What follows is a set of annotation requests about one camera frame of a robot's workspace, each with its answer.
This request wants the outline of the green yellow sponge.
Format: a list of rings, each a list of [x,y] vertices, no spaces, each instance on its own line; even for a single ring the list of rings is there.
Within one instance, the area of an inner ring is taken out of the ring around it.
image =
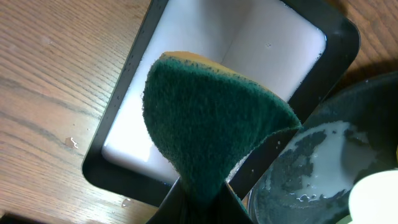
[[[189,199],[202,207],[267,137],[301,125],[267,88],[190,52],[165,52],[153,63],[142,104],[152,142],[179,173]]]

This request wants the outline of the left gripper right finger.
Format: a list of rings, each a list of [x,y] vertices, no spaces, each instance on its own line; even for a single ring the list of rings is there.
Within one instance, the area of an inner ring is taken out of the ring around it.
[[[252,224],[240,198],[236,196],[228,183],[224,182],[214,204],[215,223]]]

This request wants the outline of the light green plate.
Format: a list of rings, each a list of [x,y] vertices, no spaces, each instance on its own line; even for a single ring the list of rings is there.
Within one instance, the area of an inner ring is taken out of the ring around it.
[[[353,224],[397,224],[397,171],[369,175],[349,195]]]

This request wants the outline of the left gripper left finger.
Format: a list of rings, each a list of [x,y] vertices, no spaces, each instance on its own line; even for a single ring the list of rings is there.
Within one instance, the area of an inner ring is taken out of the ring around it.
[[[187,224],[188,215],[189,199],[178,178],[147,224]]]

